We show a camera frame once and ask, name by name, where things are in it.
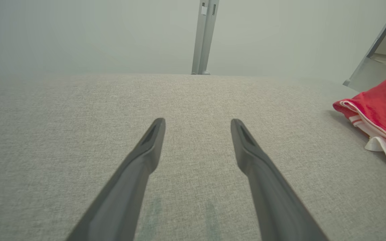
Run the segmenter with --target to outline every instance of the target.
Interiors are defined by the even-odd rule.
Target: white sticker
[[[208,11],[207,7],[202,6],[202,14],[206,15],[206,12]]]

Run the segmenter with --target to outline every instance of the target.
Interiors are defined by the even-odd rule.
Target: metal post
[[[219,0],[201,0],[199,2],[199,16],[197,19],[196,42],[193,54],[193,75],[209,75],[209,51],[218,11]]]

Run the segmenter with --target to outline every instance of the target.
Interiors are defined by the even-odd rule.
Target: white label
[[[207,7],[202,6],[202,14],[206,15],[206,12],[208,11]]]

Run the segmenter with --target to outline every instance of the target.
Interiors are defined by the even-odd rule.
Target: gray fabric surface
[[[386,240],[386,158],[313,80],[206,75],[0,78],[0,240],[63,240],[157,117],[167,131],[144,240],[259,240],[241,119],[331,240]]]

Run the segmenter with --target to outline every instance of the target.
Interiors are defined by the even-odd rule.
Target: textured gray cloth
[[[386,158],[313,80],[206,75],[0,78],[0,240],[66,238],[157,117],[136,240],[259,240],[230,120],[241,119],[331,240],[386,240]]]

